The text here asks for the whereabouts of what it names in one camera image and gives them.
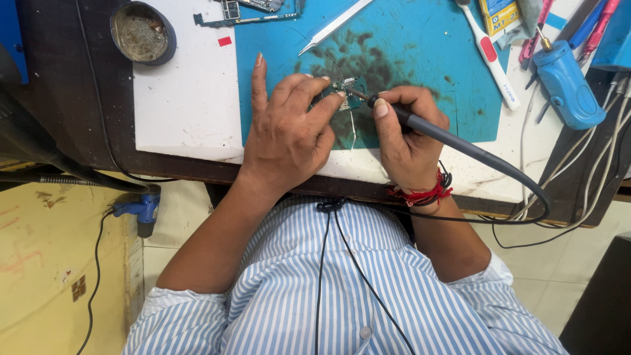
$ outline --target white toothbrush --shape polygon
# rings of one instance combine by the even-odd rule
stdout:
[[[491,70],[491,74],[493,75],[493,79],[495,79],[495,83],[497,87],[500,89],[500,93],[502,93],[502,97],[504,98],[504,102],[509,107],[511,111],[517,111],[521,107],[521,102],[517,98],[515,94],[515,90],[513,90],[512,86],[509,83],[508,78],[506,77],[506,73],[502,69],[502,65],[500,61],[497,60],[497,52],[495,52],[495,48],[491,43],[491,39],[488,38],[487,34],[478,26],[477,22],[473,18],[469,10],[469,3],[471,0],[455,0],[456,4],[463,9],[464,15],[469,20],[469,25],[471,25],[471,29],[473,30],[473,35],[475,36],[475,42],[478,45],[478,49],[480,50],[480,54],[482,54],[482,58],[484,62],[486,62],[488,69]]]

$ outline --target striped shirt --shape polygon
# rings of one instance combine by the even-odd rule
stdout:
[[[325,199],[289,198],[261,222],[226,294],[153,288],[123,354],[313,354]],[[359,266],[417,354],[565,354],[488,268],[445,284],[398,219],[378,205],[347,203],[339,222]],[[321,354],[409,354],[363,282],[334,217],[326,241],[319,320]]]

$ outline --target shirt sleeve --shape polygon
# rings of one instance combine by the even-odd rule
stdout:
[[[218,354],[228,323],[223,294],[154,287],[129,329],[123,355]]]
[[[507,353],[567,354],[558,339],[524,308],[511,284],[510,270],[491,252],[486,270],[447,285],[473,307]]]

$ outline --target floor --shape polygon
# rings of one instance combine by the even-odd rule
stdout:
[[[143,246],[145,294],[178,248],[212,212],[204,184],[176,181],[161,185],[160,216],[154,235]],[[517,297],[558,336],[612,238],[631,231],[629,216],[631,203],[613,202],[597,228],[577,229],[550,243],[511,250],[497,245],[491,226],[473,226],[512,271]],[[495,232],[505,246],[534,243],[559,233],[535,225],[497,226]]]

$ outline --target soldering iron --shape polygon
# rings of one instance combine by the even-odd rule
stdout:
[[[361,99],[365,100],[368,107],[373,109],[375,105],[375,101],[379,98],[379,95],[371,95],[367,96],[362,94],[361,92],[354,90],[352,88],[347,88],[346,91],[352,95],[356,95]],[[491,167],[502,174],[512,177],[513,179],[522,183],[525,187],[527,187],[530,191],[532,191],[542,202],[544,206],[544,212],[541,216],[535,218],[534,220],[522,220],[522,221],[505,221],[505,220],[496,220],[495,224],[529,224],[533,222],[539,222],[540,220],[545,219],[550,213],[550,199],[543,189],[537,185],[530,177],[521,172],[519,169],[510,165],[506,160],[493,155],[486,150],[477,147],[462,138],[449,133],[448,131],[436,126],[435,124],[429,123],[428,121],[418,117],[417,115],[407,111],[403,106],[394,104],[392,105],[394,112],[399,118],[399,123],[402,126],[408,126],[413,128],[423,134],[432,137],[433,139],[443,143],[444,145],[448,145],[453,149],[461,152],[465,155],[468,155],[471,158],[474,158],[478,162]],[[443,219],[442,217],[437,216],[426,216],[432,217],[432,219]],[[462,220],[461,222],[467,222],[467,219],[458,219]]]

